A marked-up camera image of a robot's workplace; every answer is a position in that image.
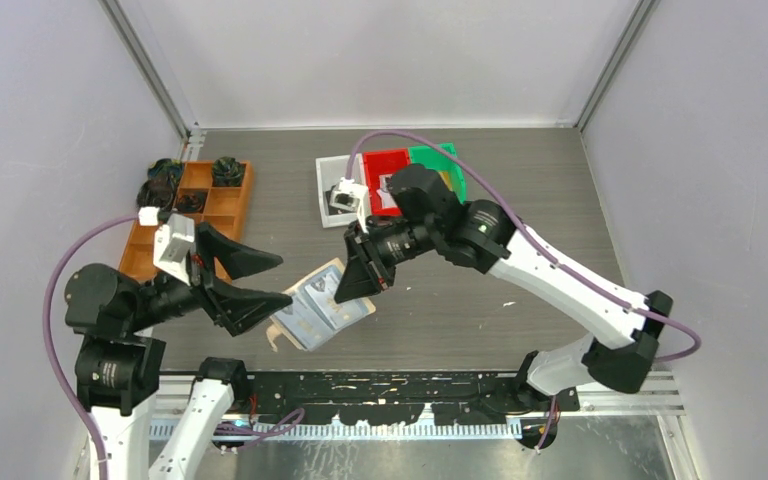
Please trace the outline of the clear card sleeve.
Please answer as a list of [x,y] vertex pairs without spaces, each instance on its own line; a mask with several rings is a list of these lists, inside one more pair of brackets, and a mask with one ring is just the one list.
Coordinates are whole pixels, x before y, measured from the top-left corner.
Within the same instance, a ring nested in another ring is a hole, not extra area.
[[266,338],[273,352],[277,339],[287,339],[296,349],[314,351],[338,333],[376,312],[366,298],[338,303],[335,294],[345,266],[334,258],[285,291],[292,304],[274,313]]

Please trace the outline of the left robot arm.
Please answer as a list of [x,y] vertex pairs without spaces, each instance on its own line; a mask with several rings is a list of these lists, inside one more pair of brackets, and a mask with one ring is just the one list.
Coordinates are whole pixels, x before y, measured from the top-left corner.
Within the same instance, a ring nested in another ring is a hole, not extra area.
[[205,359],[165,449],[149,456],[149,433],[166,345],[147,330],[194,311],[233,336],[289,306],[290,296],[238,288],[238,278],[273,269],[279,255],[233,241],[207,223],[174,214],[157,224],[156,275],[138,281],[100,263],[75,272],[64,289],[66,324],[82,339],[75,361],[77,410],[88,420],[103,479],[190,479],[222,416],[245,409],[245,364]]

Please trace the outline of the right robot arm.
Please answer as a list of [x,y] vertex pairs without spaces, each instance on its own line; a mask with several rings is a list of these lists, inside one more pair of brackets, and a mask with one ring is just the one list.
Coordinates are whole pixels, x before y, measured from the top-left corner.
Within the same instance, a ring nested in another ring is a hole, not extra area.
[[522,407],[540,410],[561,391],[591,382],[627,394],[640,390],[661,331],[650,304],[660,301],[662,313],[671,304],[668,296],[644,296],[581,267],[532,230],[519,230],[499,204],[461,202],[422,165],[395,173],[390,193],[398,216],[356,220],[344,234],[347,264],[336,302],[385,291],[395,283],[398,264],[434,251],[455,266],[535,294],[586,329],[576,342],[526,356],[514,386]]

